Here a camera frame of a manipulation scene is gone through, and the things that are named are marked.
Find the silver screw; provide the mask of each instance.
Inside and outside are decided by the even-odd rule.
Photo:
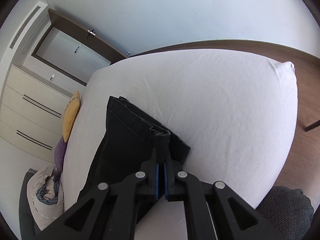
[[[108,184],[105,183],[105,182],[102,182],[102,183],[100,183],[100,184],[98,185],[98,189],[100,189],[100,190],[105,190],[105,189],[107,189],[107,188],[108,188]]]
[[[179,171],[178,172],[178,177],[179,178],[185,178],[186,176],[188,176],[188,173],[186,173],[185,171]]]
[[[215,186],[216,188],[223,189],[226,186],[226,184],[224,184],[222,181],[217,181]]]
[[[138,172],[136,173],[136,177],[139,178],[139,179],[144,178],[145,175],[146,175],[146,174],[145,174],[143,171],[138,171]]]

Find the gray knit fabric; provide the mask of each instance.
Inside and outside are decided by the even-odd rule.
[[[311,202],[301,189],[282,186],[273,186],[257,211],[290,240],[303,238],[313,216]]]

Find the black pants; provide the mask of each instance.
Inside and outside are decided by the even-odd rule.
[[[92,160],[87,181],[78,199],[100,182],[114,184],[139,171],[141,163],[151,159],[154,147],[160,163],[170,151],[171,158],[183,164],[190,151],[190,147],[177,135],[127,99],[110,97],[106,133]],[[152,205],[139,205],[138,221]]]

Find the fitted sheet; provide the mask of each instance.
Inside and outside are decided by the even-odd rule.
[[[188,144],[185,171],[226,182],[254,208],[279,175],[295,132],[291,62],[221,49],[122,60],[97,70],[81,98],[61,177],[65,209],[76,202],[105,134],[109,96],[127,98]],[[183,203],[160,200],[135,239],[187,239]]]

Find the chair leg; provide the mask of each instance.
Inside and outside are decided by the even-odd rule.
[[[310,131],[310,130],[312,130],[314,128],[317,128],[319,126],[320,126],[320,120],[318,120],[318,121],[314,122],[313,124],[307,126],[304,130],[307,132],[307,131]]]

